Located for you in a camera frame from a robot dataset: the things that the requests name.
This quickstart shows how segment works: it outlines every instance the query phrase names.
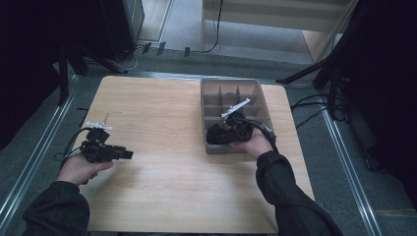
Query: left hand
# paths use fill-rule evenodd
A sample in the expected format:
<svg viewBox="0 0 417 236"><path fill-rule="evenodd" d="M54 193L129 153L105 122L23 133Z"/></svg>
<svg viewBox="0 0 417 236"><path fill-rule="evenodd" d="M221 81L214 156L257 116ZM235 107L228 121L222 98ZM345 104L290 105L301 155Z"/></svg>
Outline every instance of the left hand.
<svg viewBox="0 0 417 236"><path fill-rule="evenodd" d="M101 170L113 167L112 161L89 163L82 154L70 157L59 172L57 181L66 181L77 186L82 185L88 179L97 176Z"/></svg>

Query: white part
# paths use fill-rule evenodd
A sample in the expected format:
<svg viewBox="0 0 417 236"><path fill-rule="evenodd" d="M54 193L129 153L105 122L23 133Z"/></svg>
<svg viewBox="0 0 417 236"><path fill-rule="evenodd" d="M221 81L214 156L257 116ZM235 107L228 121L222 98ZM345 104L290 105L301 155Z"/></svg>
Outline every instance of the white part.
<svg viewBox="0 0 417 236"><path fill-rule="evenodd" d="M234 106L230 106L230 109L228 109L225 113L222 113L221 114L221 118L226 119L231 113L237 111L239 108L241 108L242 106L246 105L250 101L251 101L251 99L246 98L246 100L240 102L239 104L234 105Z"/></svg>
<svg viewBox="0 0 417 236"><path fill-rule="evenodd" d="M92 123L90 121L87 121L86 125L102 130L111 130L111 126L106 126L104 123Z"/></svg>

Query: aluminum rail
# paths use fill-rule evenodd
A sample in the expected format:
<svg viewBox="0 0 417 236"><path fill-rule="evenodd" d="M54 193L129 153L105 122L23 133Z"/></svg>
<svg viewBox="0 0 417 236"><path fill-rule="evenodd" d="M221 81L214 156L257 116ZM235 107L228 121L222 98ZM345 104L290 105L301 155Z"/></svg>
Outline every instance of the aluminum rail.
<svg viewBox="0 0 417 236"><path fill-rule="evenodd" d="M362 187L361 181L356 174L355 168L350 160L349 153L344 144L343 138L338 131L337 125L331 120L330 115L327 112L324 112L324 118L326 125L328 126L328 131L333 139L337 154L340 158L344 173L346 174L347 182L349 183L353 197L355 198L355 202L362 216L362 220L364 221L366 230L369 235L382 236L383 233L381 231L381 227L375 217L374 210L372 209L366 192Z"/></svg>
<svg viewBox="0 0 417 236"><path fill-rule="evenodd" d="M19 204L21 203L26 191L29 188L30 182L33 179L40 163L45 157L46 151L48 150L53 138L64 119L68 108L70 107L74 93L80 83L80 76L74 76L70 84L70 95L67 100L59 106L53 114L51 120L48 123L45 131L43 132L39 142L34 148L24 170L13 186L12 190L1 204L0 209L0 236L5 235L7 227L10 224Z"/></svg>

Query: black stand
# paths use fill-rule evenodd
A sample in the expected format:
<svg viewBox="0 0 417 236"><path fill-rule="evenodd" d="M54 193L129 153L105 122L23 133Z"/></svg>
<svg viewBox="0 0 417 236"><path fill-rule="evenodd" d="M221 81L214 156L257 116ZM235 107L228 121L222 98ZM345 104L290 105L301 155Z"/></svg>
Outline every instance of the black stand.
<svg viewBox="0 0 417 236"><path fill-rule="evenodd" d="M346 54L348 53L348 47L354 40L356 31L360 23L370 10L370 6L373 4L372 2L374 1L358 2L353 12L349 26L346 29L346 32L343 34L339 43L336 45L334 50L330 53L330 55L327 58L286 79L276 80L276 82L280 84L290 84L320 69L319 73L313 80L313 86L315 89L322 89L328 83L328 81L330 81L328 113L330 117L334 119L334 105L336 100L337 83L340 81L342 77L341 68L343 64L343 59L344 56L346 56Z"/></svg>

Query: small device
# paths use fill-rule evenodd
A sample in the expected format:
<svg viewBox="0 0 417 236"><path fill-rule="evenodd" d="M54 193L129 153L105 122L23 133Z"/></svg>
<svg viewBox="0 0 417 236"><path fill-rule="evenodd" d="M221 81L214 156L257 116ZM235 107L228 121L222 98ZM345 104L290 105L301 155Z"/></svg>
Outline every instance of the small device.
<svg viewBox="0 0 417 236"><path fill-rule="evenodd" d="M241 111L241 108L250 101L249 98L246 98L239 104L230 106L230 109L221 114L226 129L221 128L218 124L209 127L206 136L208 144L229 145L234 142L249 141L252 138L254 127L256 127L263 132L274 147L276 135L273 133L273 130L260 122L246 119L245 114Z"/></svg>
<svg viewBox="0 0 417 236"><path fill-rule="evenodd" d="M132 159L132 151L126 150L125 147L111 146L105 143L107 139L110 137L110 135L106 133L104 130L111 130L111 127L105 125L107 117L108 114L106 115L103 123L93 123L87 121L86 125L92 126L92 128L83 128L73 136L73 138L68 143L64 151L64 159L61 161L61 168L64 166L65 162L69 158L71 158L71 153L74 153L75 150L79 150L84 155L86 160L90 163L96 163L100 161L111 161L113 159ZM80 147L76 148L71 152L68 152L71 143L74 141L74 139L78 136L80 132L85 130L89 131L87 133L86 140L82 142Z"/></svg>

